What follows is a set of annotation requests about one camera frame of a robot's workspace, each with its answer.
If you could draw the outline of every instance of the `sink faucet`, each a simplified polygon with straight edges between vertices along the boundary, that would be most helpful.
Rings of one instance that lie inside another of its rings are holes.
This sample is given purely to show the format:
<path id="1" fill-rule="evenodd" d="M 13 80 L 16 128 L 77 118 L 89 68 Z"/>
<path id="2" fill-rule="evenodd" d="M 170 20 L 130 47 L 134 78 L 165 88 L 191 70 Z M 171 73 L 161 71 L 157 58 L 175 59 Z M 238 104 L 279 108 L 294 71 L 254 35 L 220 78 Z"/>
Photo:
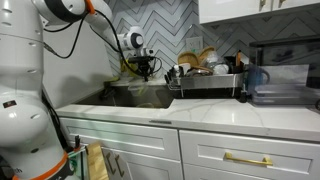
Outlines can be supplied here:
<path id="1" fill-rule="evenodd" d="M 109 97 L 114 96 L 116 94 L 116 90 L 111 86 L 110 82 L 104 82 L 104 90 L 100 94 L 101 100 L 107 100 Z"/>

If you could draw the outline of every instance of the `kitchen sink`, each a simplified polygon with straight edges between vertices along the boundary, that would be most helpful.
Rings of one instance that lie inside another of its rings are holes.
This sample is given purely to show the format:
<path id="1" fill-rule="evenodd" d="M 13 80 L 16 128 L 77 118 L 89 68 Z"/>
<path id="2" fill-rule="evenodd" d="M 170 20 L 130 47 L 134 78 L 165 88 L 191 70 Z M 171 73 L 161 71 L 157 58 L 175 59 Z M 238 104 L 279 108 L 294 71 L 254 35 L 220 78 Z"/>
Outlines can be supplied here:
<path id="1" fill-rule="evenodd" d="M 139 96 L 133 96 L 128 86 L 112 86 L 108 88 L 108 93 L 100 91 L 74 104 L 166 109 L 173 99 L 166 85 L 147 86 Z"/>

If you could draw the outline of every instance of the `wall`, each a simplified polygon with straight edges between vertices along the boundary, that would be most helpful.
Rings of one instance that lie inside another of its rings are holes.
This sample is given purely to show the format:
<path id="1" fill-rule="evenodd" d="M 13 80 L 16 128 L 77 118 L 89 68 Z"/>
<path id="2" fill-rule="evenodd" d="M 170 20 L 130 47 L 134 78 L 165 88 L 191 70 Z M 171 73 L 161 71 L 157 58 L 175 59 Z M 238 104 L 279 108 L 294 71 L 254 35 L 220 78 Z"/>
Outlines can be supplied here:
<path id="1" fill-rule="evenodd" d="M 197 0 L 106 0 L 114 13 L 117 32 L 139 25 L 146 33 L 148 48 L 164 60 L 168 70 L 186 50 L 186 38 L 203 36 L 204 47 L 212 45 L 220 56 L 239 49 L 248 55 L 250 42 L 320 34 L 320 9 L 252 19 L 232 24 L 199 25 Z M 118 57 L 111 49 L 114 74 L 119 73 Z"/>
<path id="2" fill-rule="evenodd" d="M 69 54 L 79 23 L 59 33 L 45 33 L 44 41 L 58 54 Z M 60 59 L 44 51 L 45 89 L 54 107 L 79 100 L 103 87 L 112 76 L 104 42 L 83 23 L 74 54 Z"/>

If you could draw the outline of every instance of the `cord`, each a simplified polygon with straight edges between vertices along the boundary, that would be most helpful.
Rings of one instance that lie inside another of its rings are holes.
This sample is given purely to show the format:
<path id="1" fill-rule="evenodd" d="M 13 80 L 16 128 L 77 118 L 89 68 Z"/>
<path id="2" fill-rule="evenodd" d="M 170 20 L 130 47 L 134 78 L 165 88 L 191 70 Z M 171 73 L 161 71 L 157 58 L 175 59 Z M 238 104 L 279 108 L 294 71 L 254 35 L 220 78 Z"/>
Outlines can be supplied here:
<path id="1" fill-rule="evenodd" d="M 65 150 L 67 150 L 69 148 L 69 146 L 68 146 L 66 138 L 63 136 L 63 133 L 60 129 L 60 126 L 61 126 L 60 118 L 59 118 L 57 112 L 54 110 L 54 108 L 49 103 L 49 100 L 48 100 L 47 96 L 45 95 L 44 91 L 42 91 L 42 102 L 48 108 L 48 112 L 50 114 L 53 126 L 56 130 L 56 133 L 57 133 L 57 136 L 58 136 L 58 139 L 60 141 L 61 146 Z"/>
<path id="2" fill-rule="evenodd" d="M 121 46 L 120 46 L 120 42 L 119 42 L 119 38 L 118 38 L 118 36 L 117 36 L 117 32 L 116 32 L 114 26 L 112 25 L 111 21 L 109 20 L 109 18 L 108 18 L 106 15 L 104 15 L 102 12 L 100 12 L 99 10 L 95 10 L 95 11 L 98 12 L 101 16 L 103 16 L 103 17 L 108 21 L 109 25 L 111 26 L 112 32 L 113 32 L 113 34 L 114 34 L 114 36 L 115 36 L 115 38 L 116 38 L 116 42 L 117 42 L 117 46 L 118 46 L 118 49 L 119 49 L 120 56 L 121 56 L 124 64 L 125 64 L 125 65 L 127 66 L 127 68 L 128 68 L 131 72 L 133 72 L 134 74 L 136 74 L 136 75 L 138 75 L 138 76 L 144 77 L 144 76 L 145 76 L 144 74 L 142 74 L 142 73 L 139 72 L 139 71 L 133 70 L 133 69 L 129 66 L 129 64 L 127 63 L 126 58 L 124 57 L 123 51 L 122 51 Z"/>
<path id="3" fill-rule="evenodd" d="M 104 40 L 106 43 L 108 43 L 112 50 L 114 50 L 115 52 L 119 52 L 118 49 L 116 49 L 110 42 L 108 42 L 102 36 L 100 36 L 100 34 L 98 34 L 91 26 L 90 26 L 90 28 L 97 36 L 99 36 L 102 40 Z"/>
<path id="4" fill-rule="evenodd" d="M 60 32 L 60 31 L 68 29 L 70 26 L 72 26 L 72 24 L 73 23 L 70 23 L 67 26 L 65 26 L 65 27 L 63 27 L 61 29 L 57 29 L 57 30 L 49 30 L 49 29 L 43 29 L 43 30 L 46 31 L 46 32 L 50 32 L 50 33 L 57 33 L 57 32 Z"/>
<path id="5" fill-rule="evenodd" d="M 159 60 L 160 61 L 160 67 L 159 69 L 157 69 L 156 71 L 154 71 L 153 73 L 156 73 L 156 72 L 159 72 L 161 69 L 162 69 L 162 60 L 158 57 L 155 57 L 157 59 L 157 61 Z"/>
<path id="6" fill-rule="evenodd" d="M 52 54 L 58 56 L 59 58 L 61 59 L 68 59 L 74 52 L 74 49 L 76 47 L 76 44 L 78 42 L 78 38 L 79 38 L 79 34 L 81 32 L 81 28 L 82 28 L 82 24 L 83 24 L 83 21 L 84 19 L 86 18 L 86 16 L 88 15 L 89 13 L 86 13 L 85 16 L 81 19 L 81 22 L 80 22 L 80 25 L 79 25 L 79 28 L 78 28 L 78 32 L 77 32 L 77 35 L 76 35 L 76 38 L 73 42 L 73 45 L 72 45 L 72 49 L 70 51 L 70 53 L 67 55 L 67 56 L 61 56 L 59 55 L 57 52 L 55 52 L 48 44 L 44 43 L 44 48 L 47 49 L 49 52 L 51 52 Z"/>
<path id="7" fill-rule="evenodd" d="M 153 74 L 154 68 L 156 67 L 156 62 L 158 62 L 157 59 L 155 59 L 155 60 L 153 61 L 153 66 L 150 67 L 150 74 Z"/>

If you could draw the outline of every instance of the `orange component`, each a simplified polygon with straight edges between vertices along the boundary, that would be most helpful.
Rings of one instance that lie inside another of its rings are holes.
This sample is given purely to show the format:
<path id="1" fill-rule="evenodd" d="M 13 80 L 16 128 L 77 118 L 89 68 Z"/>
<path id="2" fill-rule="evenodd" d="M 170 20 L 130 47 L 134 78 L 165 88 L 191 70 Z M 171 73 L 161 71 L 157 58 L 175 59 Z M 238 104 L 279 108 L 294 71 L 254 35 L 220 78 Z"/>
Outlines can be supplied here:
<path id="1" fill-rule="evenodd" d="M 238 51 L 237 57 L 236 57 L 236 66 L 240 66 L 241 64 L 241 50 Z"/>
<path id="2" fill-rule="evenodd" d="M 81 147 L 79 146 L 78 148 L 74 148 L 73 151 L 78 152 L 80 149 L 81 149 Z"/>
<path id="3" fill-rule="evenodd" d="M 94 9 L 94 7 L 92 5 L 91 0 L 86 0 L 86 4 L 87 4 L 89 13 L 94 14 L 96 12 L 96 10 Z"/>
<path id="4" fill-rule="evenodd" d="M 44 180 L 44 179 L 48 179 L 49 177 L 51 177 L 52 175 L 54 175 L 57 171 L 60 170 L 60 168 L 67 162 L 68 159 L 68 154 L 66 152 L 64 152 L 64 155 L 61 159 L 61 161 L 54 166 L 52 169 L 50 169 L 49 171 L 47 171 L 46 173 L 36 177 L 36 178 L 32 178 L 31 180 Z M 13 176 L 12 180 L 19 180 L 19 178 L 17 176 Z"/>

